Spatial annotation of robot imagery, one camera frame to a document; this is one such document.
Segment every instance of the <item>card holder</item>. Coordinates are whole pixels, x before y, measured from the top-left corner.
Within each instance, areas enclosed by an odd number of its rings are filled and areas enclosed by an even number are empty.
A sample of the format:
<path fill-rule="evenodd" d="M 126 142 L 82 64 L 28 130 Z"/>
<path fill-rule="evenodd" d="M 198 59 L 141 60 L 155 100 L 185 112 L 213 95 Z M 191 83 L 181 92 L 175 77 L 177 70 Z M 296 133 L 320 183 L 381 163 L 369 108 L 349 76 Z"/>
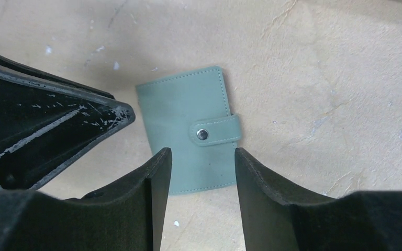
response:
<path fill-rule="evenodd" d="M 157 79 L 137 86 L 137 93 L 152 154 L 172 149 L 171 195 L 236 183 L 241 128 L 220 67 Z"/>

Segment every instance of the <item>wallet stitching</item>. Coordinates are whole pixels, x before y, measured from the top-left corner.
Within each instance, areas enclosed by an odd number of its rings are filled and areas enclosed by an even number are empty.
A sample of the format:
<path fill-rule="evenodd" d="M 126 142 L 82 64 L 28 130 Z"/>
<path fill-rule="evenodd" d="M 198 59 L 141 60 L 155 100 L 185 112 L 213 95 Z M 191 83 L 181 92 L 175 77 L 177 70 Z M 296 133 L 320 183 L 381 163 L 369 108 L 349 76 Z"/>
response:
<path fill-rule="evenodd" d="M 196 188 L 196 189 L 190 189 L 190 190 L 185 190 L 185 191 L 180 191 L 180 192 L 171 192 L 170 194 L 175 194 L 175 193 L 182 193 L 182 192 L 193 192 L 193 191 L 199 191 L 199 190 L 204 190 L 204 189 L 210 189 L 210 188 L 216 188 L 216 187 L 223 187 L 223 186 L 229 186 L 232 184 L 236 184 L 237 182 L 229 182 L 226 184 L 222 184 L 222 185 L 216 185 L 216 186 L 211 186 L 211 187 L 203 187 L 203 188 Z"/>
<path fill-rule="evenodd" d="M 194 126 L 194 128 L 192 129 L 192 133 L 191 133 L 192 136 L 191 136 L 191 137 L 192 137 L 192 139 L 195 141 L 195 143 L 198 144 L 198 145 L 207 145 L 207 144 L 212 144 L 212 143 L 216 143 L 216 142 L 222 142 L 222 141 L 228 141 L 228 140 L 237 140 L 237 139 L 240 138 L 240 136 L 231 137 L 231 138 L 228 138 L 228 139 L 215 140 L 215 141 L 211 141 L 211 142 L 202 143 L 202 142 L 196 142 L 196 138 L 194 137 L 194 135 L 195 135 L 195 130 L 196 130 L 195 127 L 197 127 L 197 126 L 205 126 L 205 125 L 208 125 L 208 124 L 218 124 L 218 123 L 223 123 L 223 122 L 227 122 L 227 121 L 234 120 L 234 119 L 235 119 L 235 117 L 233 117 L 233 118 L 231 118 L 231 119 L 223 120 L 223 121 L 215 121 L 215 122 L 210 122 L 210 123 L 196 124 L 196 125 Z"/>
<path fill-rule="evenodd" d="M 224 82 L 221 80 L 221 71 L 218 70 L 218 69 L 211 69 L 211 70 L 206 70 L 206 71 L 200 71 L 200 72 L 190 73 L 190 74 L 186 74 L 186 75 L 183 75 L 183 76 L 173 77 L 173 78 L 165 79 L 165 80 L 158 81 L 158 82 L 153 82 L 153 83 L 149 83 L 149 84 L 139 85 L 139 86 L 137 86 L 137 89 L 143 89 L 143 88 L 150 87 L 150 86 L 153 86 L 153 85 L 156 85 L 156 84 L 161 84 L 161 83 L 169 82 L 169 81 L 172 81 L 172 80 L 175 80 L 175 79 L 184 78 L 184 77 L 189 77 L 189 76 L 198 75 L 198 74 L 201 74 L 201 73 L 212 72 L 212 71 L 217 71 L 217 72 L 218 72 L 219 84 L 220 84 L 221 93 L 222 93 L 222 100 L 223 100 L 223 102 L 224 102 L 224 107 L 225 107 L 225 109 L 226 109 L 226 116 L 230 116 L 230 115 L 229 115 L 229 109 L 227 108 L 226 94 L 225 94 L 225 92 L 224 92 L 224 88 L 225 88 Z M 238 138 L 239 138 L 239 137 L 234 137 L 234 138 L 225 139 L 225 140 L 238 139 Z M 210 143 L 220 142 L 220 141 L 225 141 L 225 140 L 212 141 L 212 142 L 210 142 Z M 180 192 L 171 192 L 171 194 L 173 194 L 173 193 L 183 193 L 183 192 L 204 190 L 204 189 L 209 189 L 209 188 L 215 188 L 215 187 L 221 187 L 221 186 L 232 185 L 232 184 L 235 184 L 235 183 L 236 183 L 236 181 L 230 182 L 230 183 L 227 183 L 227 184 L 212 186 L 212 187 L 197 188 L 197 189 L 185 190 L 185 191 L 180 191 Z"/>

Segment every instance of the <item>wallet strap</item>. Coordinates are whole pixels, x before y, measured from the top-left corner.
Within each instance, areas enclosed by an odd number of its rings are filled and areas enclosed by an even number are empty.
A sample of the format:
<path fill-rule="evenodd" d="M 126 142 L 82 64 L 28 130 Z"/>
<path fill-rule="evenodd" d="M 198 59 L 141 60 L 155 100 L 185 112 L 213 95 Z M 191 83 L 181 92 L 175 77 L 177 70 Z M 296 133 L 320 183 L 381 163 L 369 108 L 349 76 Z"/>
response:
<path fill-rule="evenodd" d="M 204 133 L 206 139 L 198 137 L 199 132 Z M 241 128 L 237 115 L 223 118 L 197 121 L 190 126 L 189 136 L 198 146 L 224 144 L 240 140 Z"/>

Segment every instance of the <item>snap button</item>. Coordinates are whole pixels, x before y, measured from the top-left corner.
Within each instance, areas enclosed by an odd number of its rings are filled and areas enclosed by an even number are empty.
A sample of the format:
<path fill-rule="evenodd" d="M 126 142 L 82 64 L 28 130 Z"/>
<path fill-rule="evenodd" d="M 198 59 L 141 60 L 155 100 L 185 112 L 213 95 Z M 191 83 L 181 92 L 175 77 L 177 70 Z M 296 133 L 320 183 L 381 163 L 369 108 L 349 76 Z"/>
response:
<path fill-rule="evenodd" d="M 196 132 L 196 136 L 198 136 L 198 139 L 200 139 L 200 140 L 205 140 L 209 137 L 209 133 L 207 132 L 206 129 L 199 129 Z"/>

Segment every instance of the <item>beige floor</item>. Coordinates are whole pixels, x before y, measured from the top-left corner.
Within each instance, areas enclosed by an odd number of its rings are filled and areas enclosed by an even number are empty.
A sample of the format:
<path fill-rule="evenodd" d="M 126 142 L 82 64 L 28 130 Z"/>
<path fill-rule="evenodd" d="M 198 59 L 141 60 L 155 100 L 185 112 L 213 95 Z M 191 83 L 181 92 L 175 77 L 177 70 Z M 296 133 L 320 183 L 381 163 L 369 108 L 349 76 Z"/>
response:
<path fill-rule="evenodd" d="M 0 54 L 138 115 L 42 188 L 59 198 L 151 156 L 135 85 L 213 64 L 270 168 L 333 197 L 402 189 L 402 0 L 0 0 Z M 169 198 L 162 250 L 244 249 L 235 186 Z"/>

